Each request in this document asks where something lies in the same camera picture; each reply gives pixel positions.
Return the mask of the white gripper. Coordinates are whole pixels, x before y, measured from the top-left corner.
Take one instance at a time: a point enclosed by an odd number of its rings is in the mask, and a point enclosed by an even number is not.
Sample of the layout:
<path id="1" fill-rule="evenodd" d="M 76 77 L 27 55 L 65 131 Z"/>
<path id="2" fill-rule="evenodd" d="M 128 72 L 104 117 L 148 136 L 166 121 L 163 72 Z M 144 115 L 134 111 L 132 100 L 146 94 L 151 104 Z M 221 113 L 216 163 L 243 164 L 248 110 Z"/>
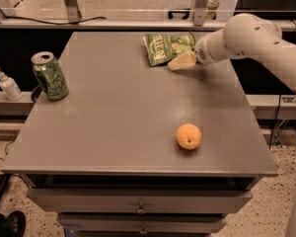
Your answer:
<path id="1" fill-rule="evenodd" d="M 171 60 L 168 63 L 169 69 L 175 71 L 192 67 L 196 59 L 202 64 L 210 64 L 228 58 L 222 30 L 200 38 L 194 49 L 195 53 L 189 50 Z"/>

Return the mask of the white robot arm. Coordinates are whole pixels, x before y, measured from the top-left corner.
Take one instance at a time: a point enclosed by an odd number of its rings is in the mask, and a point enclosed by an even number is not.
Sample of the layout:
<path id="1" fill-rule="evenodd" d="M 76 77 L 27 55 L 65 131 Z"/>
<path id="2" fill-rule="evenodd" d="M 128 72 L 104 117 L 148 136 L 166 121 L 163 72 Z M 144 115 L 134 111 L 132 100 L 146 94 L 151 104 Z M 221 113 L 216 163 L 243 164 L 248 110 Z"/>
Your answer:
<path id="1" fill-rule="evenodd" d="M 202 64 L 253 59 L 296 93 L 296 44 L 284 40 L 274 22 L 236 15 L 221 30 L 198 37 L 194 54 Z M 277 162 L 279 176 L 257 185 L 249 206 L 207 237 L 296 237 L 296 155 Z"/>

